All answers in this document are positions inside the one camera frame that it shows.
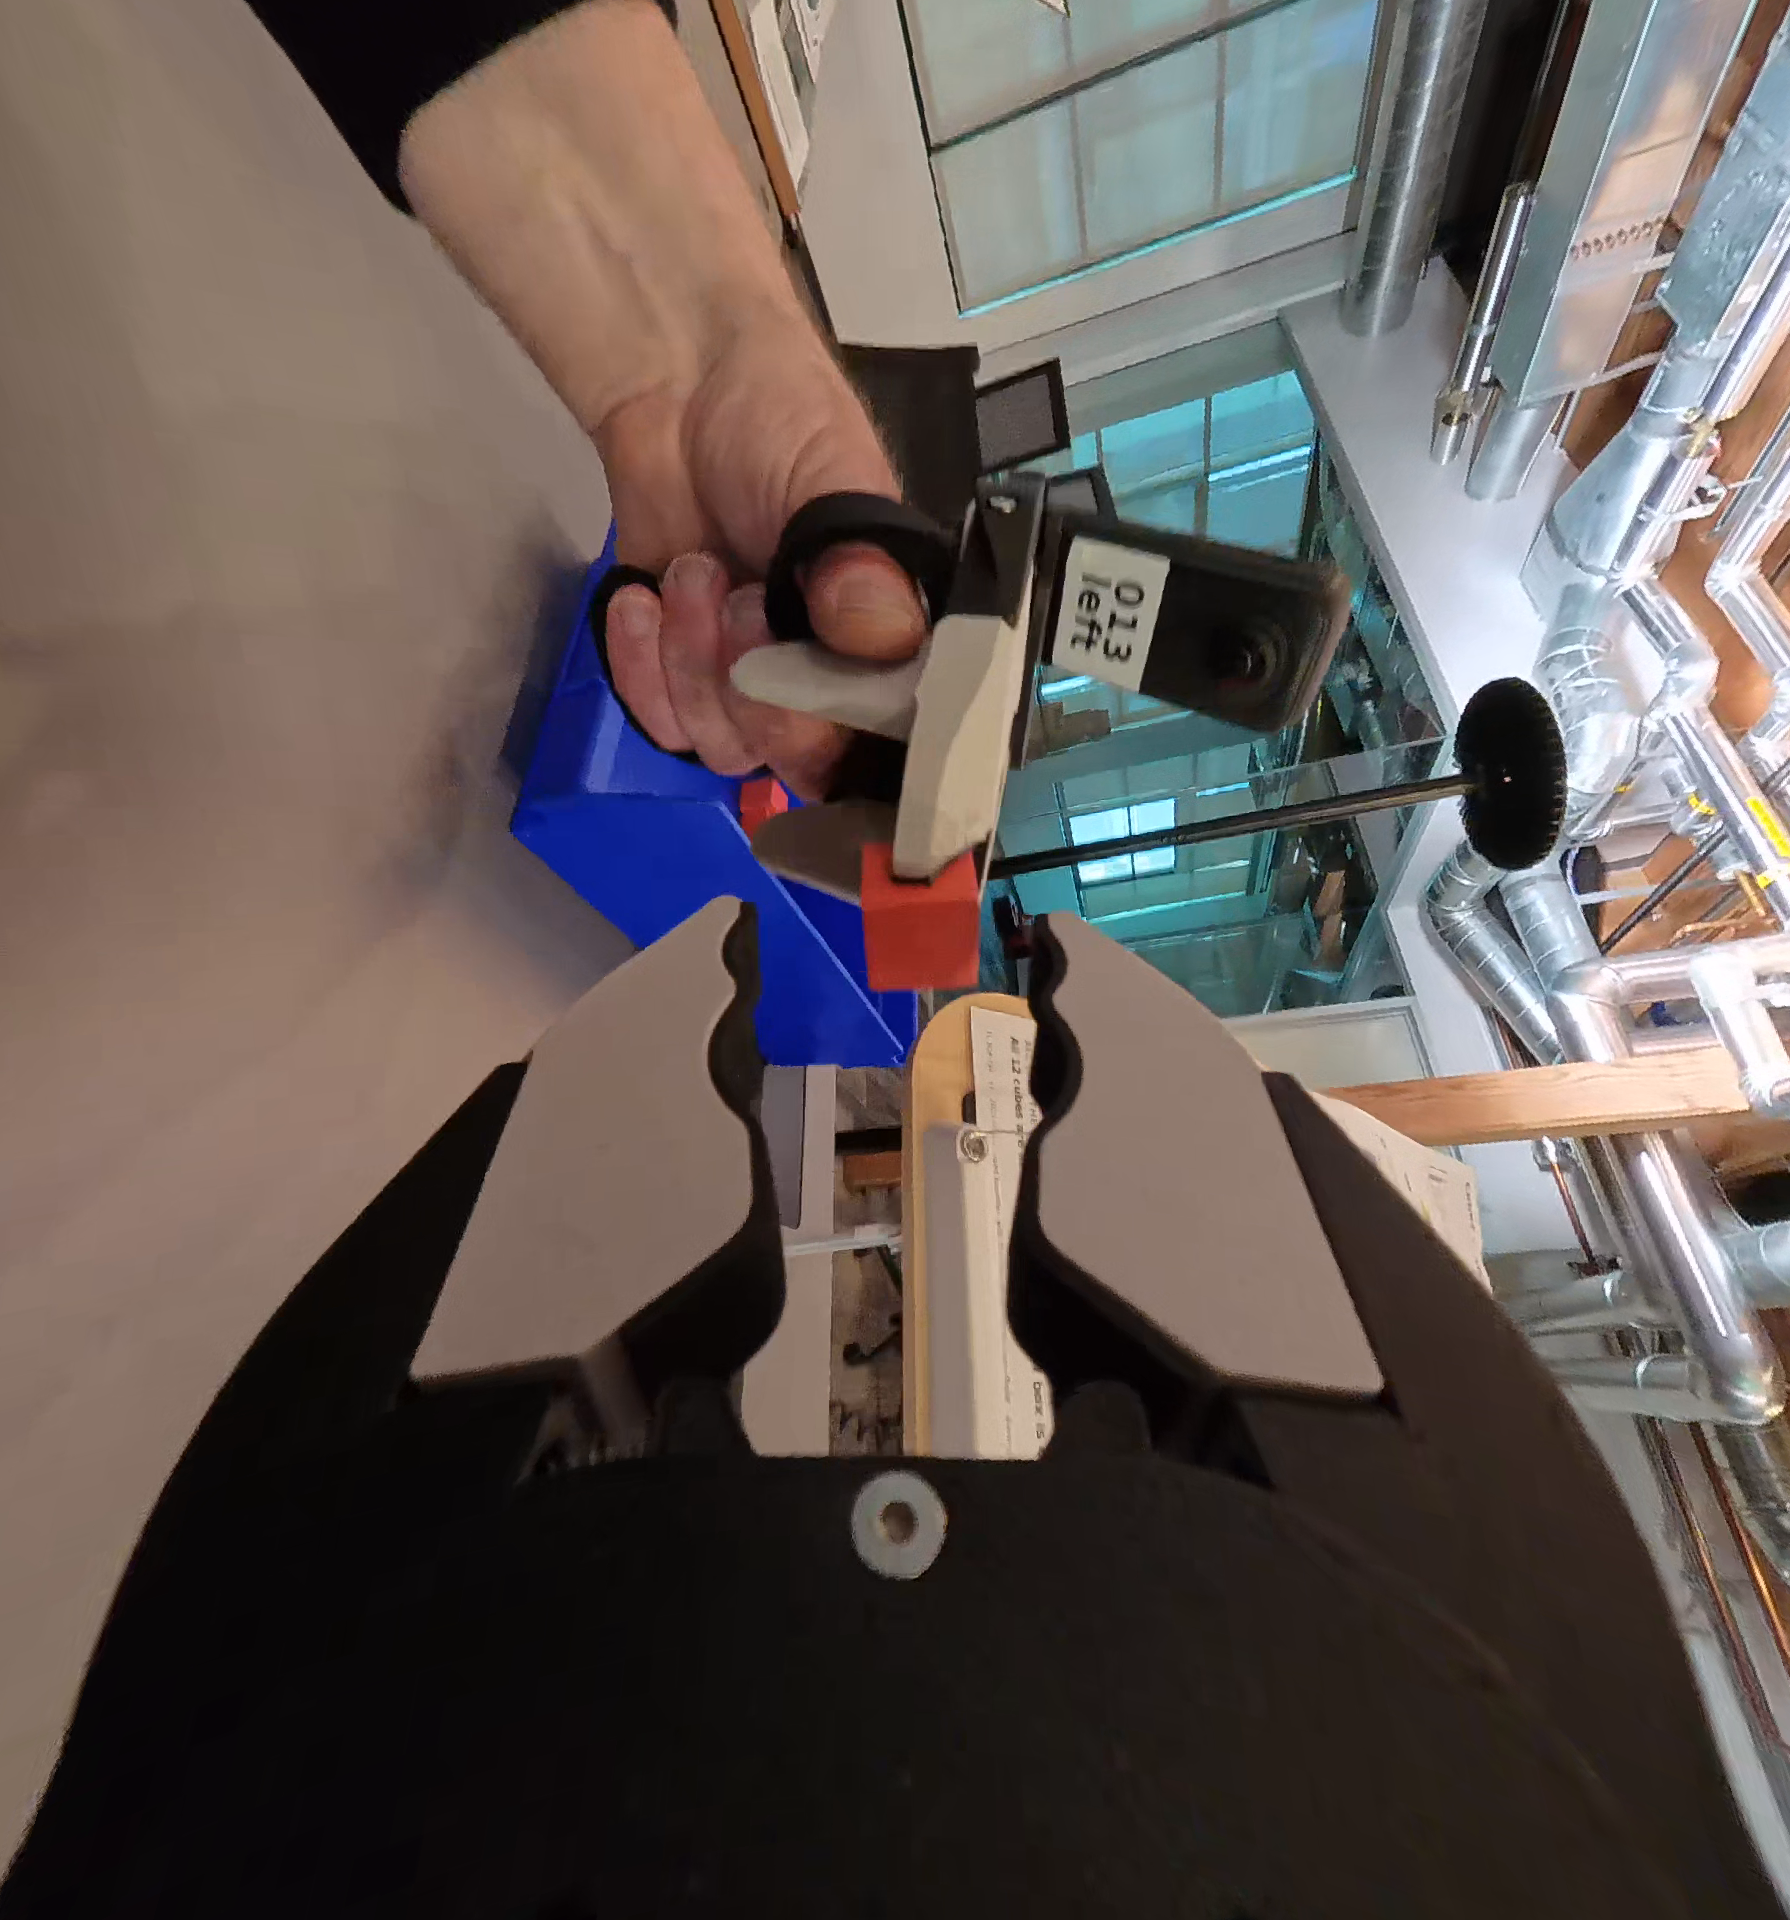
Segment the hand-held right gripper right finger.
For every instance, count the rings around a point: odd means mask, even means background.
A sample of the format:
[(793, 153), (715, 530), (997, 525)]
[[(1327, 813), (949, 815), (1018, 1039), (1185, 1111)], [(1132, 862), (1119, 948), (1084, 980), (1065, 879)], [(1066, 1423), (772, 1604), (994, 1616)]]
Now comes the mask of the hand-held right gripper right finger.
[(1071, 1392), (1140, 1357), (1189, 1389), (1372, 1402), (1383, 1370), (1229, 1029), (1075, 913), (1035, 929), (1032, 1133), (1008, 1318)]

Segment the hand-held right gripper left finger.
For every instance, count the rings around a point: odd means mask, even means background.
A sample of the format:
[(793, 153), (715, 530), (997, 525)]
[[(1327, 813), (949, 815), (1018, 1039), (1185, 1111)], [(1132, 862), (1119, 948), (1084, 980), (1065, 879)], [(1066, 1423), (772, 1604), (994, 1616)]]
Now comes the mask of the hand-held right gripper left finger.
[(777, 1327), (760, 916), (715, 898), (532, 1046), (428, 1332), (421, 1381), (583, 1362), (727, 1380)]

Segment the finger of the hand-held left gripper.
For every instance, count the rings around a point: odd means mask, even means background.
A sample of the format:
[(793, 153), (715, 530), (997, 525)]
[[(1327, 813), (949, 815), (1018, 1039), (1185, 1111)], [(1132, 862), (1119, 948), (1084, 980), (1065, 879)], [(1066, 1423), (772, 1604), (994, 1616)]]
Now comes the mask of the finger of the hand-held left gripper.
[(1028, 687), (1028, 615), (949, 615), (930, 636), (891, 842), (897, 879), (937, 879), (994, 833)]
[(862, 859), (886, 846), (897, 826), (897, 806), (869, 799), (791, 806), (748, 832), (761, 869), (783, 882), (860, 904)]

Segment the blue plastic bin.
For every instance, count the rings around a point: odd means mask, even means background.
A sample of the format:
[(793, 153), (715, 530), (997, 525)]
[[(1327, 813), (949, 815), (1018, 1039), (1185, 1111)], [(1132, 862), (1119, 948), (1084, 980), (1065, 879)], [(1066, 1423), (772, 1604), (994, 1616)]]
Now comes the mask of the blue plastic bin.
[(903, 1066), (918, 1002), (870, 990), (860, 910), (765, 871), (740, 822), (740, 784), (659, 753), (612, 698), (589, 609), (614, 547), (608, 530), (552, 604), (558, 659), (531, 660), (505, 747), (520, 777), (516, 840), (639, 948), (715, 898), (753, 902), (767, 1064)]

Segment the person's left forearm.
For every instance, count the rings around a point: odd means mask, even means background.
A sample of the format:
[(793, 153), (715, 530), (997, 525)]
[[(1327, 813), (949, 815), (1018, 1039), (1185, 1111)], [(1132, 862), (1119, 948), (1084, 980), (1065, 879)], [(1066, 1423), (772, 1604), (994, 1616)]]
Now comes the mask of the person's left forearm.
[(669, 5), (250, 12), (595, 446), (860, 417)]

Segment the metal duct elbow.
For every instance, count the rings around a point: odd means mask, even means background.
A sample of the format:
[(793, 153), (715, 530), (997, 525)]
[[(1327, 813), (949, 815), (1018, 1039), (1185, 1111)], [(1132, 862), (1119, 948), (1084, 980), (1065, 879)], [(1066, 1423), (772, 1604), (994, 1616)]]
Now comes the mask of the metal duct elbow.
[(1555, 854), (1504, 873), (1461, 840), (1430, 881), (1424, 912), (1471, 994), (1539, 1064), (1573, 1061), (1550, 988), (1599, 948)]

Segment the person's left hand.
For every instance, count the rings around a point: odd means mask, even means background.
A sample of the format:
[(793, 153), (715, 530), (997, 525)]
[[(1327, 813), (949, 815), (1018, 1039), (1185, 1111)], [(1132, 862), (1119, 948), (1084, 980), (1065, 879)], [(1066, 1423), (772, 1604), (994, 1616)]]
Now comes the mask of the person's left hand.
[(602, 628), (616, 700), (662, 751), (715, 775), (828, 789), (852, 734), (744, 696), (732, 673), (774, 636), (764, 574), (787, 519), (830, 494), (901, 500), (875, 424), (826, 339), (761, 324), (702, 371), (625, 399), (597, 426), (625, 585)]

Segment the printed instruction sheet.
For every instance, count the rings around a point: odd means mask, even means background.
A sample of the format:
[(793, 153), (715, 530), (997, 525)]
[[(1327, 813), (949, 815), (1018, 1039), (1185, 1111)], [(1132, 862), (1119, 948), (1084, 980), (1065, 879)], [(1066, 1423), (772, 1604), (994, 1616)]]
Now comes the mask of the printed instruction sheet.
[[(1006, 1316), (1006, 1262), (1028, 1139), (1040, 1109), (1030, 1094), (1035, 1026), (1028, 1002), (970, 1009), (970, 1117), (928, 1135), (930, 1451), (1034, 1458), (1050, 1438), (1051, 1389)], [(1475, 1174), (1454, 1154), (1320, 1094), (1320, 1105), (1425, 1226), (1491, 1289)]]

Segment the wooden pillar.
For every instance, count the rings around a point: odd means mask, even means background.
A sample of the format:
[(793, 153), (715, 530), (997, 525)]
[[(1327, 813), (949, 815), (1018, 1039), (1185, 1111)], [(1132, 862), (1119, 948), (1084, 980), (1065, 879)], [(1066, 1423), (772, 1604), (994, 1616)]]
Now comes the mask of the wooden pillar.
[(1737, 1064), (1720, 1046), (1342, 1086), (1323, 1100), (1425, 1149), (1625, 1136), (1734, 1119), (1752, 1109)]

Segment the silver ceiling ductwork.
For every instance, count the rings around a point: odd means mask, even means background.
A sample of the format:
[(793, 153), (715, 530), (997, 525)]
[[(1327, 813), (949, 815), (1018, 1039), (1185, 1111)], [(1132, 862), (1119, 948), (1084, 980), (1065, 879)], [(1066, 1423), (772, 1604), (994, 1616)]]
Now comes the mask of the silver ceiling ductwork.
[[(1790, 1127), (1790, 609), (1766, 570), (1790, 522), (1790, 410), (1746, 473), (1720, 470), (1725, 426), (1790, 341), (1790, 5), (1713, 170), (1657, 274), (1667, 334), (1628, 422), (1561, 494), (1524, 585), (1549, 613), (1537, 684), (1569, 759), (1559, 840), (1508, 871), (1467, 829), (1432, 886), (1449, 955), (1497, 894), (1516, 931), (1506, 984), (1482, 988), (1544, 1064), (1689, 1066), (1715, 1051), (1754, 1117)], [(1615, 829), (1665, 827), (1746, 920), (1622, 952), (1599, 946), (1566, 859)], [(1655, 1054), (1642, 1015), (1695, 1015), (1695, 1049)], [(1631, 1131), (1541, 1123), (1579, 1166), (1613, 1233), (1613, 1278), (1522, 1303), (1533, 1335), (1596, 1331), (1604, 1357), (1559, 1377), (1591, 1405), (1706, 1430), (1725, 1496), (1790, 1588), (1786, 1380), (1766, 1328), (1790, 1309), (1790, 1220), (1746, 1227), (1706, 1166), (1693, 1117)]]

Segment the metal duct pipe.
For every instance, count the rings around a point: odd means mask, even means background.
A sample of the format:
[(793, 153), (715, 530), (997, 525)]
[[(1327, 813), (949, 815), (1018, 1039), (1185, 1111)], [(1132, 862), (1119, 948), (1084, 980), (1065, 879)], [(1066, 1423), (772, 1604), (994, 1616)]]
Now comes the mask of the metal duct pipe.
[(1340, 324), (1354, 339), (1387, 337), (1411, 317), (1471, 55), (1469, 5), (1411, 5), (1389, 133), (1364, 209), (1364, 247), (1340, 297)]

